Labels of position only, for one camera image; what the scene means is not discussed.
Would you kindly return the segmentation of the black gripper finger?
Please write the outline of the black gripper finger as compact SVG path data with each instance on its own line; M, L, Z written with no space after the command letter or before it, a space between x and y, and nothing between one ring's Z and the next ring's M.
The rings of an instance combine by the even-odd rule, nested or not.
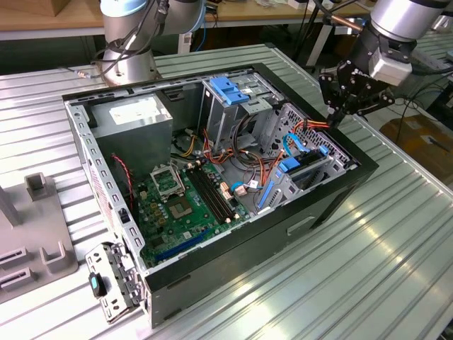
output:
M352 84L350 83L352 67L352 62L347 59L336 67L322 69L319 74L319 86L323 101L328 108L327 123L329 125L339 125L345 116L354 113Z
M369 77L352 76L344 87L342 109L346 115L367 115L395 102L387 83Z

